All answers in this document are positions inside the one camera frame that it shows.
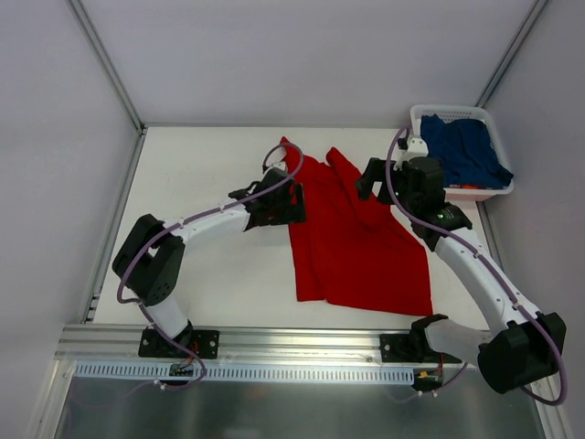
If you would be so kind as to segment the red t shirt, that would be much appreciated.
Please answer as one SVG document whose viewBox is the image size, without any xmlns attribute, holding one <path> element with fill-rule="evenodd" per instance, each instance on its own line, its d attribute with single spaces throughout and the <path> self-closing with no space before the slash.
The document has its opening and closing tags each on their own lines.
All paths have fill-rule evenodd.
<svg viewBox="0 0 585 439">
<path fill-rule="evenodd" d="M 432 314 L 426 250 L 374 198 L 362 201 L 358 169 L 336 148 L 324 162 L 286 138 L 284 162 L 303 187 L 306 220 L 289 227 L 300 302 L 407 316 Z"/>
</svg>

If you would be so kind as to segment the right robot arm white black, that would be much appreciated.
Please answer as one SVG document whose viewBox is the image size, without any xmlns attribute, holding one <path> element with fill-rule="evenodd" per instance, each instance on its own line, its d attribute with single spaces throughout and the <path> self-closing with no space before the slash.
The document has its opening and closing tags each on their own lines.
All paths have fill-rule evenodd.
<svg viewBox="0 0 585 439">
<path fill-rule="evenodd" d="M 561 404 L 568 390 L 562 349 L 566 324 L 556 313 L 543 313 L 495 264 L 463 211 L 447 201 L 440 163 L 415 157 L 401 165 L 370 158 L 356 181 L 359 199 L 372 196 L 396 206 L 412 231 L 444 261 L 479 307 L 486 330 L 462 326 L 445 315 L 424 317 L 411 326 L 409 351 L 419 362 L 440 353 L 472 364 L 489 387 L 504 394 L 525 391 L 535 381 L 558 375 Z"/>
</svg>

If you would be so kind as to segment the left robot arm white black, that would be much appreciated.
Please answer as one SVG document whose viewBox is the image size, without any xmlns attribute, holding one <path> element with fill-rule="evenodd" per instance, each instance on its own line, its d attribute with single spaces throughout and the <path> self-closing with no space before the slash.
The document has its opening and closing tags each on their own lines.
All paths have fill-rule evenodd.
<svg viewBox="0 0 585 439">
<path fill-rule="evenodd" d="M 187 221 L 167 221 L 151 214 L 133 225 L 113 259 L 121 287 L 133 292 L 154 326 L 142 333 L 142 358 L 202 359 L 218 355 L 218 332 L 195 330 L 176 300 L 176 287 L 188 250 L 257 227 L 306 221 L 303 185 L 273 167 L 263 179 L 234 190 L 225 202 Z"/>
</svg>

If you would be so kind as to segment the blue t shirt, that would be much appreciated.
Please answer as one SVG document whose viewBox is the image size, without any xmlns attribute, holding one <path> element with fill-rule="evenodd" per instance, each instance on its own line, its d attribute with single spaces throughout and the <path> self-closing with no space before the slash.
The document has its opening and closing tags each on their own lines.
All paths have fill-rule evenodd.
<svg viewBox="0 0 585 439">
<path fill-rule="evenodd" d="M 458 119 L 446 123 L 437 114 L 423 115 L 420 137 L 429 157 L 440 162 L 446 187 L 479 187 L 500 190 L 513 174 L 499 162 L 484 122 Z"/>
</svg>

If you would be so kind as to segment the white plastic laundry basket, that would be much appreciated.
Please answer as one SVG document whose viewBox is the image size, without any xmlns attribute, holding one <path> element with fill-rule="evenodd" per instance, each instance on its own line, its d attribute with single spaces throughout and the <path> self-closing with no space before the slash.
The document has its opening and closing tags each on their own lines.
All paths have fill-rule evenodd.
<svg viewBox="0 0 585 439">
<path fill-rule="evenodd" d="M 514 188 L 504 146 L 483 108 L 416 104 L 410 109 L 412 135 L 439 160 L 450 199 L 484 201 Z"/>
</svg>

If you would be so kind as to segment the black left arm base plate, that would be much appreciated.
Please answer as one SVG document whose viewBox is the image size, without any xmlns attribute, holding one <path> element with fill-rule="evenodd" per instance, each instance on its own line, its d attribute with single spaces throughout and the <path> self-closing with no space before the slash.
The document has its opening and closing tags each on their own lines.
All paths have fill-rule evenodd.
<svg viewBox="0 0 585 439">
<path fill-rule="evenodd" d="M 175 338 L 175 342 L 189 348 L 201 359 L 216 359 L 219 335 L 217 330 L 186 328 Z M 146 328 L 141 336 L 138 356 L 153 359 L 186 359 L 188 354 L 169 344 L 155 329 Z"/>
</svg>

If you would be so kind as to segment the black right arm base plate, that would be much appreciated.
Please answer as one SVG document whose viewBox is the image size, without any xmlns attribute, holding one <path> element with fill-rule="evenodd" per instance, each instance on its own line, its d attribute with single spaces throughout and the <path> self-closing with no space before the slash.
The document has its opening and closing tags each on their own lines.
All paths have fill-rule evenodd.
<svg viewBox="0 0 585 439">
<path fill-rule="evenodd" d="M 383 363 L 462 363 L 452 355 L 432 350 L 423 336 L 414 333 L 381 334 L 378 340 Z"/>
</svg>

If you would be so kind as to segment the aluminium mounting rail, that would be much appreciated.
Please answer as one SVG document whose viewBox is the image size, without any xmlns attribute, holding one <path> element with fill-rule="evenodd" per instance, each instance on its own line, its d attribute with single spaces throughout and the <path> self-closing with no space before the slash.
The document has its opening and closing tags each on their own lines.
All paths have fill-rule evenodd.
<svg viewBox="0 0 585 439">
<path fill-rule="evenodd" d="M 138 348 L 145 325 L 67 325 L 56 348 L 56 359 L 69 360 L 154 360 L 140 358 Z M 217 330 L 218 357 L 204 359 L 211 364 L 268 364 L 299 366 L 390 366 L 419 363 L 383 363 L 378 337 L 381 334 L 409 333 L 408 330 L 380 329 L 292 329 L 252 327 L 193 327 Z M 175 341 L 168 342 L 197 355 Z M 442 349 L 457 359 L 462 354 Z"/>
</svg>

